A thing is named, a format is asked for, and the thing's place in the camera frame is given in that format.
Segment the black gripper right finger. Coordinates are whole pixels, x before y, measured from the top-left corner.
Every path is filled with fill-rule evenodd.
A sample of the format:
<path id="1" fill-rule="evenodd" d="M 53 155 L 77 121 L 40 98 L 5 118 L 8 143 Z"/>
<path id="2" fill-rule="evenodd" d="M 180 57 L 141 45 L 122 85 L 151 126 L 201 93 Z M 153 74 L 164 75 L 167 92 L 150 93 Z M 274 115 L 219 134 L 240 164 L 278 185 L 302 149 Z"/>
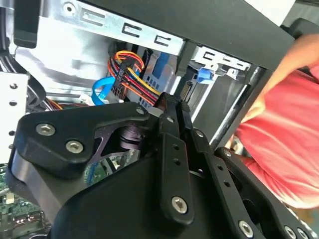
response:
<path id="1" fill-rule="evenodd" d="M 193 128 L 186 102 L 178 104 L 178 122 L 187 150 L 212 183 L 227 239 L 312 239 L 311 229 L 280 202 L 234 153 L 213 152 L 206 136 Z"/>

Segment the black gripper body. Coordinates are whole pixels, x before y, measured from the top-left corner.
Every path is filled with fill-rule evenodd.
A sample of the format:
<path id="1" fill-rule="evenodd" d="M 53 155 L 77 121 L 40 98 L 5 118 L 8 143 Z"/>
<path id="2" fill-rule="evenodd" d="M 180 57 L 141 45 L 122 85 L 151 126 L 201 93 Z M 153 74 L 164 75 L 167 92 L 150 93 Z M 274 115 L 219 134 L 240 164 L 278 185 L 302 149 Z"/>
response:
<path id="1" fill-rule="evenodd" d="M 194 221 L 180 226 L 160 210 L 153 159 L 134 163 L 73 196 L 60 209 L 53 239 L 237 239 L 210 183 L 190 172 Z"/>

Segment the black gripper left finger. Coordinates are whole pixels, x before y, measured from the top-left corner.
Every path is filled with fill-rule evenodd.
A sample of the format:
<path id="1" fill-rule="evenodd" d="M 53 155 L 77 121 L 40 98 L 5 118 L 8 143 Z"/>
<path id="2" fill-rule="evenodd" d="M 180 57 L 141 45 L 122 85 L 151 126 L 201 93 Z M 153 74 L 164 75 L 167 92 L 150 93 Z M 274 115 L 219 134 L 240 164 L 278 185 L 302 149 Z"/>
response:
<path id="1" fill-rule="evenodd" d="M 118 172 L 153 159 L 160 210 L 169 221 L 191 224 L 194 209 L 178 122 L 180 102 L 163 93 L 152 113 L 126 102 L 22 117 L 8 167 L 22 185 L 14 191 L 36 202 L 53 223 L 68 200 L 91 187 L 84 184 L 89 164 L 135 149 L 141 159 Z"/>

